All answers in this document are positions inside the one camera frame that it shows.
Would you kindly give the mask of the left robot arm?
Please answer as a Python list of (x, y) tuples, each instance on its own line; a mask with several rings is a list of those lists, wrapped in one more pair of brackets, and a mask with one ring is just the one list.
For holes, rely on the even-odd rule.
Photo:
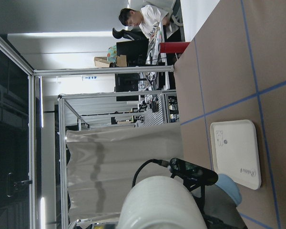
[(218, 218), (223, 223), (246, 229), (237, 207), (242, 202), (242, 195), (236, 183), (227, 175), (219, 174), (218, 181), (205, 188), (205, 214)]

